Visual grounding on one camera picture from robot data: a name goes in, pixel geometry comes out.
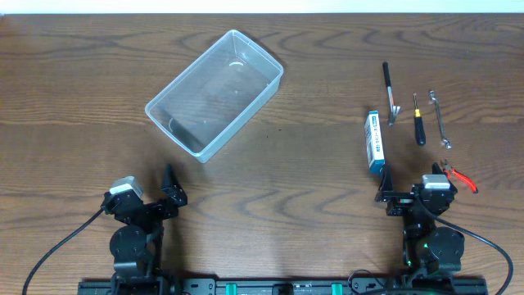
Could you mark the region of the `white and teal box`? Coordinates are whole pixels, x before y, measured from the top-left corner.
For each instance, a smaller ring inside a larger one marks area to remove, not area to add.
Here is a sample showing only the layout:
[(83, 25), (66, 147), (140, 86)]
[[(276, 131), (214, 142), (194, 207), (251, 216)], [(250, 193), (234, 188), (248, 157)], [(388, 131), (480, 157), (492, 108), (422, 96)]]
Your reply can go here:
[(368, 113), (364, 124), (364, 135), (369, 171), (371, 174), (379, 175), (385, 165), (385, 156), (378, 111)]

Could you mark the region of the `small black-handled hammer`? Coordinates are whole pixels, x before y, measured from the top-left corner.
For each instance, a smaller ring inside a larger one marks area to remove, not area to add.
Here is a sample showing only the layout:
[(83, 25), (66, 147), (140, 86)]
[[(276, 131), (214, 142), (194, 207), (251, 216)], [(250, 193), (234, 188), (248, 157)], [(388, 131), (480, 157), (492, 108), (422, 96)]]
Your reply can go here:
[(389, 105), (390, 105), (390, 115), (388, 119), (388, 125), (393, 126), (400, 113), (400, 105), (397, 105), (395, 103), (395, 99), (394, 99), (393, 92), (392, 92), (389, 64), (386, 61), (382, 63), (382, 69), (383, 69), (386, 91), (387, 91), (387, 96), (388, 96)]

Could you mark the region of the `clear plastic container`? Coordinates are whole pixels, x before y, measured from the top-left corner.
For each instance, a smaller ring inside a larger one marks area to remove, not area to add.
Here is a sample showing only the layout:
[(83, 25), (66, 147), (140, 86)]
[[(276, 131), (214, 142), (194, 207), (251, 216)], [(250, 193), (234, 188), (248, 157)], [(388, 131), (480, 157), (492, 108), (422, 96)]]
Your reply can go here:
[(206, 163), (278, 91), (283, 74), (265, 49), (232, 29), (160, 91), (145, 113)]

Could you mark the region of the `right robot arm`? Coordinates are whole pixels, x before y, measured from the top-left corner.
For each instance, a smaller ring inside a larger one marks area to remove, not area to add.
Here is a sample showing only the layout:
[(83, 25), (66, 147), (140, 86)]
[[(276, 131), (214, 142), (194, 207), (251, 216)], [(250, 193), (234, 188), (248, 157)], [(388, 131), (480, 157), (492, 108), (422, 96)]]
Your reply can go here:
[(462, 269), (465, 237), (449, 226), (437, 226), (436, 218), (447, 211), (458, 190), (437, 166), (408, 192), (393, 188), (391, 169), (381, 168), (376, 202), (386, 204), (388, 216), (403, 220), (403, 260), (413, 272), (427, 276), (451, 275)]

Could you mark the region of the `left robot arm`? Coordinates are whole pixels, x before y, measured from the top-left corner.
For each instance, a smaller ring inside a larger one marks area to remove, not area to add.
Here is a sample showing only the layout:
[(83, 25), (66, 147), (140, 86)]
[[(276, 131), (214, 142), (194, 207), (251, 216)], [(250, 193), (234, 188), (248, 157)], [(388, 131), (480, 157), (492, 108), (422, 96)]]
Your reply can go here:
[(178, 216), (187, 205), (187, 194), (172, 165), (165, 167), (160, 186), (164, 198), (145, 203), (143, 189), (133, 176), (116, 180), (104, 194), (101, 209), (124, 224), (110, 240), (117, 277), (125, 280), (152, 279), (162, 275), (163, 221)]

